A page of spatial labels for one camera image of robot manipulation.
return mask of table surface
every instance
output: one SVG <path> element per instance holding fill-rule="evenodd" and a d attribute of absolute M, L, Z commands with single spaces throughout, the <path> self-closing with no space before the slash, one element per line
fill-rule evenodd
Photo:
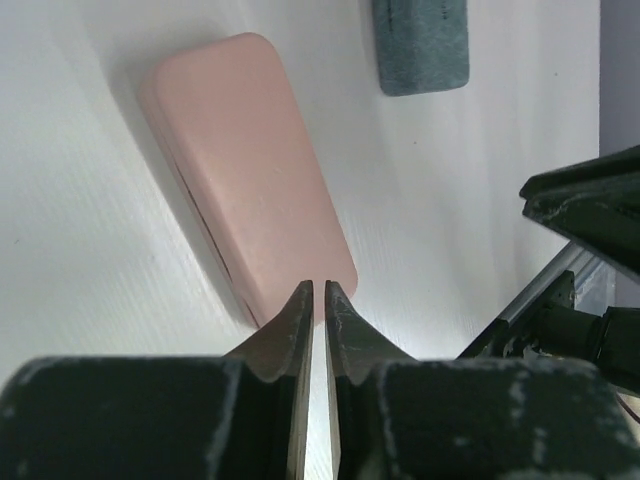
<path fill-rule="evenodd" d="M 0 26 L 0 380 L 43 354 L 222 354 L 251 334 L 135 100 L 142 73 L 243 31 L 280 52 L 358 268 L 354 305 L 453 357 L 564 241 L 532 174 L 598 154 L 599 2 L 469 2 L 471 81 L 377 84 L 368 0 L 21 0 Z M 316 329 L 306 478 L 329 478 Z"/>

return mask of dark gray block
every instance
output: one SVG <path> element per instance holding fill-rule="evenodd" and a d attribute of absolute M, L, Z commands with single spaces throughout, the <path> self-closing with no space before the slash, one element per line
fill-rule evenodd
<path fill-rule="evenodd" d="M 466 0 L 373 0 L 372 11 L 384 93 L 414 95 L 467 84 Z"/>

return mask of black cable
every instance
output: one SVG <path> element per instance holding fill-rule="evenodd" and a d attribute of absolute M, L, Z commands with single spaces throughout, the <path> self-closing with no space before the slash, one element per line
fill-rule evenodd
<path fill-rule="evenodd" d="M 636 412 L 633 411 L 633 408 L 629 406 L 627 402 L 625 402 L 620 395 L 616 393 L 616 398 L 618 399 L 618 403 L 624 409 L 625 412 L 631 417 L 631 419 L 640 425 L 640 416 Z"/>

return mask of pink eraser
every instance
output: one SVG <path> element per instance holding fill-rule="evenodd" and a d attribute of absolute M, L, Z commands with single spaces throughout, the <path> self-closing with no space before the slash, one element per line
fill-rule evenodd
<path fill-rule="evenodd" d="M 245 33 L 168 58 L 140 99 L 232 289 L 262 326 L 298 283 L 351 295 L 357 273 L 284 66 Z"/>

